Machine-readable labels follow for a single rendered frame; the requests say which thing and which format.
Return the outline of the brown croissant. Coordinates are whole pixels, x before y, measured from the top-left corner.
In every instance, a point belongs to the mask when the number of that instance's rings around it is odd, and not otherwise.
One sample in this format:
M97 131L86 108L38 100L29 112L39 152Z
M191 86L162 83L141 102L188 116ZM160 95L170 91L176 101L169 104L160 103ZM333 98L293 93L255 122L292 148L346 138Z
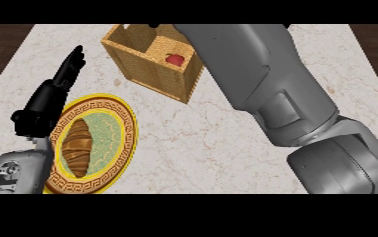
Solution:
M83 178L88 174L92 142L89 125L85 119L80 118L74 121L63 142L63 156L77 178Z

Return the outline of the round yellow patterned placemat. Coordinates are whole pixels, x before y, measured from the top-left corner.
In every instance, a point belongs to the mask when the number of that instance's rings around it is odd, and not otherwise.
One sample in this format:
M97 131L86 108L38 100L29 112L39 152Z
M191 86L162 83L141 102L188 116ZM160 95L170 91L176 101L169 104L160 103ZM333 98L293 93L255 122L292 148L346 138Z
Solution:
M63 156L63 142L72 125L83 118L92 133L88 174L77 178ZM45 192L89 194L104 192L119 180L134 158L139 126L132 107L117 96L95 93L74 100L64 108L51 134L55 161Z

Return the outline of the red bell pepper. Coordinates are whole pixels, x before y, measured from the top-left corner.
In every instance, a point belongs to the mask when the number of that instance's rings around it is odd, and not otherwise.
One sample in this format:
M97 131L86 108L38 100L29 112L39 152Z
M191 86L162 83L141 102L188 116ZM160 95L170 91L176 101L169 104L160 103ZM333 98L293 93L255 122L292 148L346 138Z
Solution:
M185 57L175 54L175 55L169 55L168 58L166 58L166 61L176 65L176 66L181 66L184 64L184 61L185 61Z

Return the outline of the wicker basket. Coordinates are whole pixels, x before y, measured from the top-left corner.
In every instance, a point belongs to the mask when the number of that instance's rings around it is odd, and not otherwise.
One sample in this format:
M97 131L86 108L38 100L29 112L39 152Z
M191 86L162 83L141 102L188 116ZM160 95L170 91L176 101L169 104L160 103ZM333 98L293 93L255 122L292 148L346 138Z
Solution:
M148 24L117 24L101 43L125 77L188 103L204 70L197 51L172 24L151 28ZM169 55L185 57L176 66L166 61Z

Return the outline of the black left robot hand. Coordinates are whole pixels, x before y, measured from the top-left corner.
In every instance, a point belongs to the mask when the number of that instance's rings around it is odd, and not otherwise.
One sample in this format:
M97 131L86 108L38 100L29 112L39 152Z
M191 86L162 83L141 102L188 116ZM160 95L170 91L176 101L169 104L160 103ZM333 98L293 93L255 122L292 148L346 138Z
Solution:
M61 118L69 92L85 65L83 46L79 45L67 56L55 77L42 83L24 109L12 114L11 120L18 136L45 138L51 135Z

